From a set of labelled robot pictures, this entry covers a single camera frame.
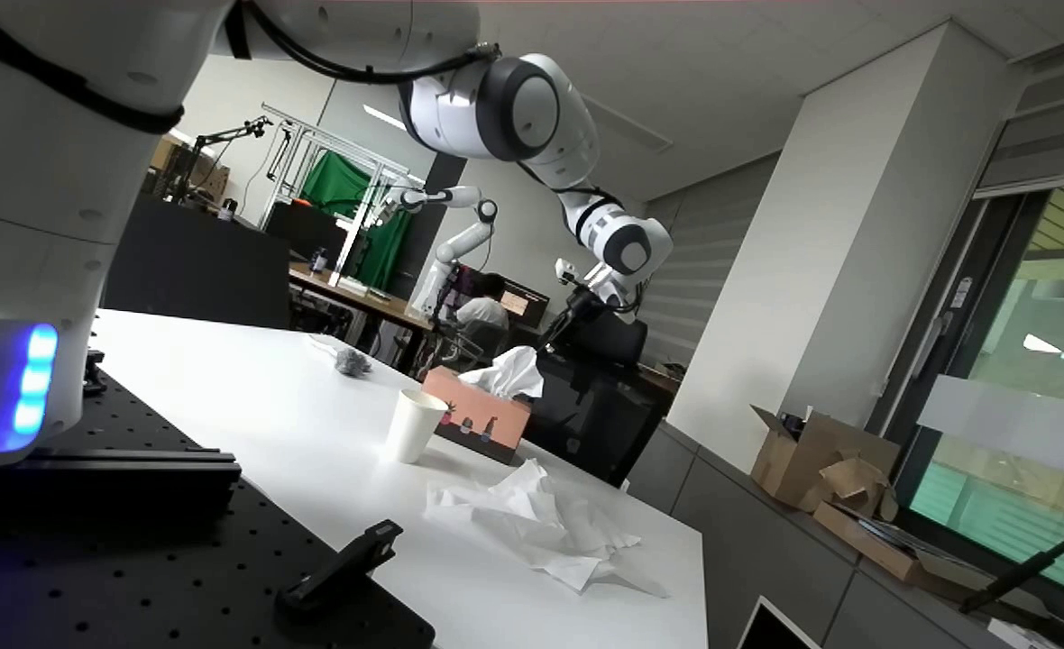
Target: glass window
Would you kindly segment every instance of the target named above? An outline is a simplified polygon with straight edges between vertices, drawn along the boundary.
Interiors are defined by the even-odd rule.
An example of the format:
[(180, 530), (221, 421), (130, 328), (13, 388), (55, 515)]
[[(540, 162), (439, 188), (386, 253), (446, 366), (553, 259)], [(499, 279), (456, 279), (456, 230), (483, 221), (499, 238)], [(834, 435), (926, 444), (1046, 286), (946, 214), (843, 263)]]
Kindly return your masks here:
[[(1064, 190), (1048, 195), (965, 379), (1064, 400)], [(911, 512), (1022, 564), (1064, 541), (1064, 470), (940, 435)], [(1064, 558), (1046, 577), (1064, 584)]]

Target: white table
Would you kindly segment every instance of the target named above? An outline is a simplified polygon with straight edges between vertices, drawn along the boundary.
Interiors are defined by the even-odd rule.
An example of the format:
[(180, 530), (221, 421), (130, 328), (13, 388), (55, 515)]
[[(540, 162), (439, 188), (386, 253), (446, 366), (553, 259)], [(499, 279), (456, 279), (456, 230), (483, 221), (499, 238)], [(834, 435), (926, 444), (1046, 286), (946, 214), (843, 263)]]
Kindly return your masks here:
[(572, 595), (502, 543), (421, 518), (429, 495), (486, 488), (510, 470), (444, 440), (421, 464), (383, 463), (393, 392), (416, 382), (386, 366), (344, 379), (334, 340), (101, 309), (94, 342), (111, 379), (193, 444), (237, 456), (245, 480), (323, 543), (397, 518), (397, 558), (375, 581), (446, 649), (708, 646), (700, 533), (543, 451), (530, 447), (561, 499), (587, 499), (642, 541), (617, 558), (660, 581), (664, 598), (619, 584)]

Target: white paper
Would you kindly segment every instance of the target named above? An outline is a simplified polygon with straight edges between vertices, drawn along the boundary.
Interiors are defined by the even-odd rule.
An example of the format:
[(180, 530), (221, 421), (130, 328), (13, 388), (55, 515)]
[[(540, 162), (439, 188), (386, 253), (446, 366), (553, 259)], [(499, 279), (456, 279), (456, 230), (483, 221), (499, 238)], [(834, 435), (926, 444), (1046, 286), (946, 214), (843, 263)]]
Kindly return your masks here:
[(475, 495), (434, 495), (427, 518), (452, 530), (483, 530), (570, 590), (583, 590), (590, 581), (612, 581), (664, 595), (656, 581), (617, 564), (617, 552), (635, 549), (640, 537), (617, 533), (587, 500), (558, 500), (553, 477), (537, 463)]
[(492, 368), (458, 376), (464, 385), (475, 385), (483, 392), (493, 392), (502, 400), (512, 397), (540, 397), (540, 372), (537, 372), (537, 351), (534, 345), (512, 345), (502, 356), (492, 361)]

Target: window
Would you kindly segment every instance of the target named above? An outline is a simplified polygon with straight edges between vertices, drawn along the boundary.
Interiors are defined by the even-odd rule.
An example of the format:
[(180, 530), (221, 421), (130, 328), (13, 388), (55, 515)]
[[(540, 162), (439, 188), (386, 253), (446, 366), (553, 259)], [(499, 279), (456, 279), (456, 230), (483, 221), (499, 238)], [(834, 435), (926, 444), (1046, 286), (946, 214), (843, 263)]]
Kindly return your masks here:
[[(938, 376), (1064, 400), (1064, 188), (998, 200), (976, 214), (971, 235), (961, 235), (965, 253), (924, 308), (934, 309), (924, 314), (926, 328), (909, 340), (899, 376), (911, 382), (892, 388), (900, 397), (874, 421), (909, 444), (904, 518), (934, 522), (946, 537), (1003, 558), (987, 571), (1006, 571), (1064, 541), (1064, 470), (920, 429), (917, 418)], [(1046, 581), (1064, 590), (1064, 558)]]

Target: black base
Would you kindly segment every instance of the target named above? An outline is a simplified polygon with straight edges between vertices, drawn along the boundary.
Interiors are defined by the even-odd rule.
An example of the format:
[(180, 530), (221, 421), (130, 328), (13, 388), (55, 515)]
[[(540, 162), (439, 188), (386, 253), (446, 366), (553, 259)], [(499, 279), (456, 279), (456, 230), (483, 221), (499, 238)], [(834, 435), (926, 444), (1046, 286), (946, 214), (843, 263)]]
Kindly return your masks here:
[[(37, 495), (37, 480), (60, 471), (60, 463), (111, 447), (136, 456), (98, 456), (98, 463), (91, 456), (84, 463), (91, 477), (73, 471), (58, 492), (73, 492), (78, 500), (52, 504), (47, 495)], [(199, 470), (157, 477), (156, 463), (174, 451), (193, 457)], [(38, 470), (12, 471), (18, 485), (32, 480), (30, 492), (13, 485), (13, 492), (0, 492), (5, 649), (434, 646), (434, 628), (373, 581), (351, 589), (351, 598), (322, 620), (276, 618), (276, 590), (334, 552), (256, 488), (224, 492), (231, 463), (199, 451), (114, 382), (86, 409), (84, 426), (52, 440), (38, 463)], [(114, 464), (130, 464), (118, 477), (127, 485), (103, 485), (103, 495), (94, 495), (111, 477), (103, 470)]]

